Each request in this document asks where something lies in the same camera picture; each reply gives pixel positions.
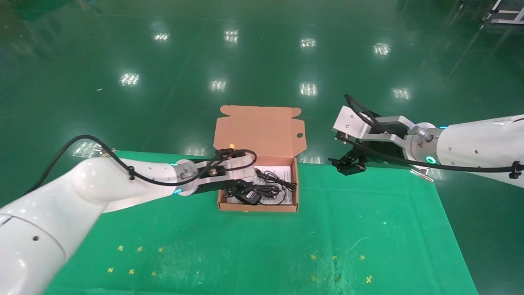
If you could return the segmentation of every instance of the box flap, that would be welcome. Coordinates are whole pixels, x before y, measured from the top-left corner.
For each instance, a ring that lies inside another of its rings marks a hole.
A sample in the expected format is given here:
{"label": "box flap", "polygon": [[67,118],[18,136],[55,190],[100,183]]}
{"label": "box flap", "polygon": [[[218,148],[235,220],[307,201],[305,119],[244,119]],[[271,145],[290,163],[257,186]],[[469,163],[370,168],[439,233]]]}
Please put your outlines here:
{"label": "box flap", "polygon": [[216,149],[249,149],[261,156],[294,157],[306,149],[299,108],[222,106],[216,121]]}

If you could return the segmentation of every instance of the white paper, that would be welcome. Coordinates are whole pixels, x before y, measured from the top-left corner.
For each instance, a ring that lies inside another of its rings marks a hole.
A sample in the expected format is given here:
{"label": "white paper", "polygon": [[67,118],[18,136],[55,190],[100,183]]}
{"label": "white paper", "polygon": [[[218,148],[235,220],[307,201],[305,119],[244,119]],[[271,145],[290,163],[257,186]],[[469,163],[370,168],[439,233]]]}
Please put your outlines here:
{"label": "white paper", "polygon": [[[278,178],[280,178],[281,180],[286,181],[286,182],[291,182],[291,167],[290,166],[255,166],[255,168],[259,169],[262,172],[271,171],[275,173],[278,176]],[[247,178],[244,178],[243,180],[247,182],[253,182],[254,184],[261,184],[261,185],[270,184],[270,185],[274,185],[280,188],[280,185],[276,183],[266,183],[264,179],[258,178],[257,176],[247,177]],[[227,202],[231,204],[243,204],[235,197],[227,198]],[[280,203],[281,205],[292,205],[293,204],[293,195],[288,189],[283,190],[283,191],[281,190],[280,193],[274,199],[262,197],[260,202],[266,205],[276,205],[278,203]]]}

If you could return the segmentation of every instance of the open cardboard box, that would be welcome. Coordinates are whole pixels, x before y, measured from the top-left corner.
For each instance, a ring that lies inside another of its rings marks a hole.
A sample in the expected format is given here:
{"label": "open cardboard box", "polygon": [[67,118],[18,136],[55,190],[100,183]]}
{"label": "open cardboard box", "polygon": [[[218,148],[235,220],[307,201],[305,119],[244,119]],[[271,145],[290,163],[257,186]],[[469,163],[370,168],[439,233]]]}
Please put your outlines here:
{"label": "open cardboard box", "polygon": [[219,191],[220,210],[296,212],[298,210],[299,179],[295,156],[306,149],[304,121],[293,119],[299,108],[221,106],[227,117],[216,120],[214,147],[217,150],[248,149],[254,151],[257,166],[290,166],[291,181],[297,183],[291,205],[246,205],[228,203],[224,191]]}

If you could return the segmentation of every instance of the white robotic arm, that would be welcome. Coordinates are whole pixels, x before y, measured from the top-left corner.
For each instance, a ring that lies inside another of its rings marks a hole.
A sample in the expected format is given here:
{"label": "white robotic arm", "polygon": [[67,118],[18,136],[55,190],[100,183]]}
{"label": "white robotic arm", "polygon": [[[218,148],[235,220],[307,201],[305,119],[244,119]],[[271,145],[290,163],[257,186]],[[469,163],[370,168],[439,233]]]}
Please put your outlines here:
{"label": "white robotic arm", "polygon": [[[189,180],[210,163],[120,160],[135,172],[163,183]],[[173,193],[187,196],[218,189],[227,181],[254,176],[252,164],[248,155],[233,157],[194,181],[162,186],[139,178],[130,180],[128,171],[110,157],[81,162],[58,179],[0,209],[0,294],[41,294],[102,213]]]}
{"label": "white robotic arm", "polygon": [[424,172],[435,167],[524,187],[524,115],[436,128],[404,116],[380,117],[350,96],[346,99],[349,107],[341,108],[333,129],[335,139],[355,148],[338,160],[330,159],[344,175],[363,172],[366,161],[374,161],[411,166],[426,179]]}

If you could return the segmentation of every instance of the green floor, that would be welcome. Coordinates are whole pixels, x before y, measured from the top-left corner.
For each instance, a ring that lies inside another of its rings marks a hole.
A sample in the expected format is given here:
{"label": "green floor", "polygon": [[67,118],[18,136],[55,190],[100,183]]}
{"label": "green floor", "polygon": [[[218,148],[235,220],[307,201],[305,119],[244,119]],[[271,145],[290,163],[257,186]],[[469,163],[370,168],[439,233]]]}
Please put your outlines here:
{"label": "green floor", "polygon": [[[119,150],[211,155],[223,104],[300,107],[308,149],[298,159],[320,164],[347,151],[331,132],[345,93],[434,124],[524,113],[524,27],[480,30],[489,5],[0,0],[2,203],[82,133]],[[123,86],[124,73],[139,74],[137,84]],[[70,155],[53,175],[79,160]],[[524,293],[522,190],[437,178],[479,293]]]}

